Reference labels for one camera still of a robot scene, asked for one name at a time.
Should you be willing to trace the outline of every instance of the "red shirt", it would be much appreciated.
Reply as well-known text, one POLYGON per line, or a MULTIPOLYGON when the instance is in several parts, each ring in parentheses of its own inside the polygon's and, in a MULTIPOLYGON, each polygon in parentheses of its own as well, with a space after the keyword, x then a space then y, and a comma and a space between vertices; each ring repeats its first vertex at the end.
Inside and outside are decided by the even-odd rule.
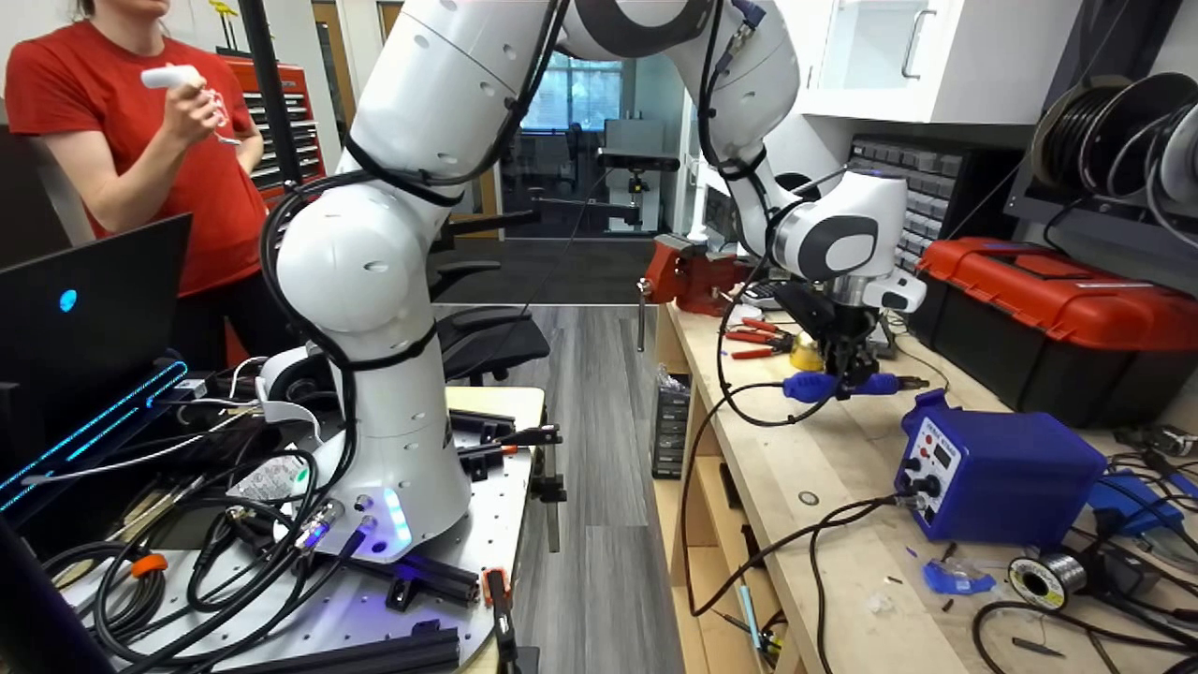
POLYGON ((228 110, 228 123, 186 151, 157 215, 191 215, 180 297, 193 297, 258 274, 264 219, 264 202, 238 170, 237 145, 222 141, 251 131, 243 92, 222 55, 180 42, 163 42, 160 55, 133 55, 88 24, 75 24, 12 50, 6 128, 16 135, 101 131, 117 173, 127 173, 163 120, 163 92, 142 86, 142 72, 160 65, 191 65, 228 110))

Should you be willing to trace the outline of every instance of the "hand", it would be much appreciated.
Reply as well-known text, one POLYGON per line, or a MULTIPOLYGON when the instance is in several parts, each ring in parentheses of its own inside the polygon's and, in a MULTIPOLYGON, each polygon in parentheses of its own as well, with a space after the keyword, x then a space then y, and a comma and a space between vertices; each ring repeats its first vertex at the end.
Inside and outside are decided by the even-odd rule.
POLYGON ((193 145, 207 135, 212 135, 217 128, 226 128, 226 100, 198 86, 175 86, 163 92, 163 120, 160 131, 167 138, 175 138, 180 145, 193 145))

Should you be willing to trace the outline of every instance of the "laptop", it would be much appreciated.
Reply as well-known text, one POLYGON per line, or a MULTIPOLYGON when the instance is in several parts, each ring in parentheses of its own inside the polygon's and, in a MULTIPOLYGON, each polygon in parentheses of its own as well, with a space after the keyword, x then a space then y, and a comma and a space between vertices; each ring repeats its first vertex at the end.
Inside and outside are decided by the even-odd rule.
POLYGON ((0 514, 87 464, 186 368, 167 354, 191 217, 0 268, 0 514))

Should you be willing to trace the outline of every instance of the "wooden workbench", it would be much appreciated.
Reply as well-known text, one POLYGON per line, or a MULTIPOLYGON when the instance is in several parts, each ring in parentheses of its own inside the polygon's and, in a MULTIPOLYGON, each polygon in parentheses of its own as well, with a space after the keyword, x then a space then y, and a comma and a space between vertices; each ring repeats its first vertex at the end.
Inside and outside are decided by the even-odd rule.
MULTIPOLYGON (((689 439, 710 400, 716 383, 716 319, 682 314, 659 308, 659 363, 670 376, 691 377, 689 439)), ((973 377, 922 349, 912 336, 900 336, 903 354, 882 363, 900 376, 922 376, 940 383, 933 368, 949 383, 949 405, 973 410, 998 410, 1003 405, 973 377)), ((777 361, 731 361, 726 376, 735 384, 777 383, 789 363, 777 361)), ((777 388, 737 398, 761 419, 782 419, 801 410, 777 388)), ((749 674, 762 669, 751 655, 746 630, 722 615, 740 615, 735 591, 705 618, 689 615, 682 555, 689 555, 691 586, 705 601, 726 576, 746 561, 740 524, 749 519, 761 547, 782 539, 795 529, 817 524, 836 505, 890 494, 895 469, 907 445, 900 419, 908 410, 912 394, 900 398, 853 398, 836 400, 798 427, 749 427, 731 407, 710 419, 710 430, 697 445, 689 492, 682 479, 655 479, 655 514, 661 532, 665 573, 675 586, 675 618, 689 674, 749 674), (726 464, 740 508, 731 505, 720 464, 726 464)), ((1014 547, 957 547, 954 561, 1003 576, 1014 547)), ((992 599, 1014 599, 1011 586, 954 599, 933 595, 922 581, 922 566, 945 558, 945 544, 927 544, 907 508, 878 508, 860 524, 818 537, 818 569, 826 585, 826 653, 830 666, 847 674, 949 674, 989 669, 973 648, 971 620, 992 599)), ((755 618, 762 620, 782 606, 787 638, 774 669, 818 669, 817 660, 817 585, 808 569, 808 544, 795 544, 766 558, 766 569, 749 573, 755 618)), ((1074 601, 1079 618, 1097 625, 1125 620, 1112 609, 1074 601)), ((1003 615, 984 630, 984 643, 1003 669, 1107 669, 1093 643, 1054 620, 1033 615, 1003 615), (1014 648, 1011 638, 1044 643, 1058 655, 1014 648)), ((1107 648, 1119 669, 1169 669, 1174 655, 1107 648)))

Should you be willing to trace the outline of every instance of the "workbench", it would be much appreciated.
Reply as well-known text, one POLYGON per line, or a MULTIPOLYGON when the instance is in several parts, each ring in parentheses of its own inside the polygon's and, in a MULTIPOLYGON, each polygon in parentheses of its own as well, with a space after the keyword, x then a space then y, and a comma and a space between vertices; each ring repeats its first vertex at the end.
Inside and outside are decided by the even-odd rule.
MULTIPOLYGON (((722 398, 716 383, 720 319, 682 314, 679 308, 655 312, 659 363, 665 376, 689 376, 691 384, 685 433, 685 440, 691 440, 697 423, 722 398)), ((900 349, 903 354, 882 361, 882 372, 917 376, 937 384, 947 377, 949 405, 971 410, 1003 410, 984 384, 922 349, 912 336, 903 333, 900 349)), ((787 354, 726 361, 726 377, 735 384, 782 383, 787 376, 795 376, 787 354)), ((805 407, 787 400, 777 388, 749 388, 737 398, 737 405, 761 419, 782 419, 805 407)), ((805 524, 817 524, 825 514, 847 503, 895 494, 895 473, 907 445, 900 419, 908 407, 912 394, 853 398, 830 400, 798 427, 749 427, 740 414, 722 407, 710 414, 706 433, 689 457, 697 460, 689 492, 682 494, 685 479, 650 483, 675 620, 689 674, 749 674, 766 666, 749 648, 746 625, 731 620, 740 618, 737 591, 716 601, 716 609, 705 618, 689 615, 685 558, 697 601, 705 601, 731 576, 731 569, 749 558, 740 532, 746 524, 751 529, 755 547, 766 547, 805 524)), ((933 595, 922 581, 922 566, 945 555, 947 547, 927 544, 912 517, 900 505, 875 508, 857 524, 818 537, 826 653, 836 669, 989 669, 973 648, 971 620, 984 601, 1014 599, 1003 576, 1006 561, 1023 549, 971 544, 954 547, 954 561, 998 581, 998 586, 989 595, 957 599, 933 595)), ((766 620, 774 609, 787 615, 782 653, 771 669, 818 669, 808 539, 782 547, 762 561, 762 569, 749 569, 746 585, 755 601, 755 620, 766 620)), ((1125 620, 1112 609, 1072 601, 1072 615, 1125 633, 1125 620)), ((1081 633, 1023 609, 989 620, 984 643, 1003 669, 1112 669, 1081 633)), ((1169 669, 1174 663, 1174 655, 1132 653, 1119 643, 1104 653, 1119 669, 1169 669)))
MULTIPOLYGON (((488 410, 488 414, 511 414, 518 427, 543 423, 543 388, 526 384, 450 384, 445 388, 450 407, 462 410, 488 410)), ((443 539, 425 544, 422 555, 438 558, 455 569, 518 569, 521 532, 524 532, 524 508, 526 508, 526 479, 533 479, 536 454, 506 457, 506 469, 488 475, 484 483, 472 483, 472 508, 467 517, 445 532, 443 539)), ((247 558, 226 555, 212 569, 212 576, 238 573, 247 558)), ((175 573, 167 581, 163 609, 180 606, 186 591, 186 573, 175 573)), ((238 633, 251 633, 261 625, 268 609, 279 606, 288 595, 288 585, 264 586, 261 599, 254 599, 238 618, 232 618, 226 630, 203 641, 207 648, 222 648, 222 641, 237 641, 238 633)), ((364 573, 349 566, 327 591, 319 591, 292 620, 288 630, 237 660, 226 660, 222 666, 251 666, 251 663, 272 663, 272 660, 297 660, 314 653, 336 653, 352 643, 373 643, 407 638, 414 620, 443 620, 443 630, 455 630, 462 641, 462 669, 467 674, 489 674, 499 669, 499 643, 494 643, 494 615, 489 606, 454 606, 438 599, 414 599, 410 609, 395 615, 387 606, 389 581, 379 573, 364 573)), ((193 630, 203 618, 180 618, 171 630, 155 633, 142 641, 142 653, 155 653, 155 643, 180 638, 180 630, 193 630)))

